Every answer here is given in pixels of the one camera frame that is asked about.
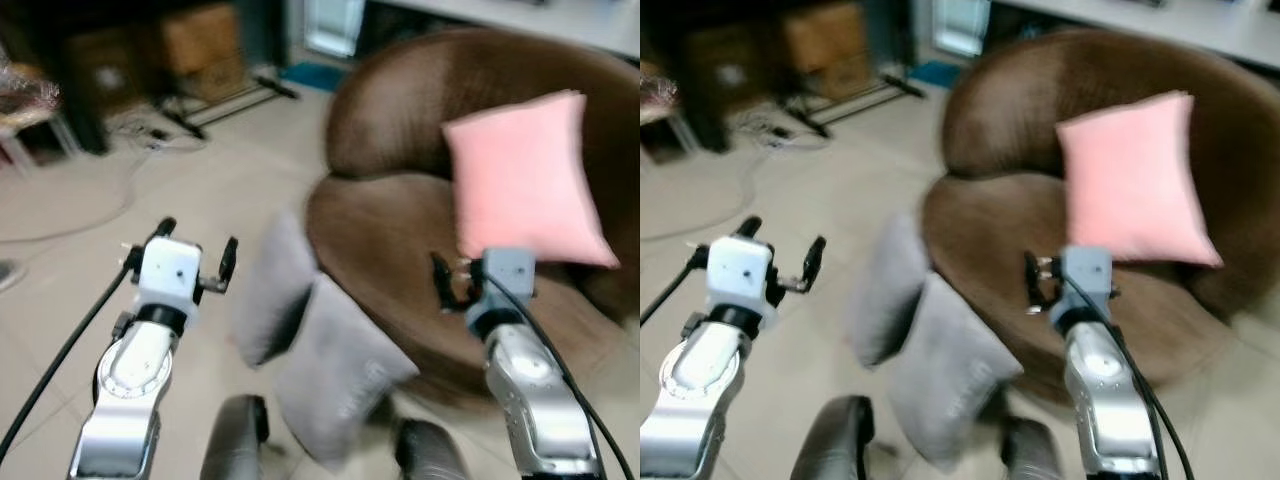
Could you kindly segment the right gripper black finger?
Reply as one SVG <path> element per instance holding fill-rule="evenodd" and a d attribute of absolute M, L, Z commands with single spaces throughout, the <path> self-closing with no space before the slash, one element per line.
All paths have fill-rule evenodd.
<path fill-rule="evenodd" d="M 1032 252 L 1024 255 L 1024 282 L 1027 287 L 1028 310 L 1042 310 L 1044 294 L 1041 289 L 1041 261 Z"/>
<path fill-rule="evenodd" d="M 438 302 L 442 310 L 456 310 L 457 298 L 452 287 L 452 270 L 449 264 L 438 252 L 430 252 L 431 260 L 431 282 L 436 292 Z"/>

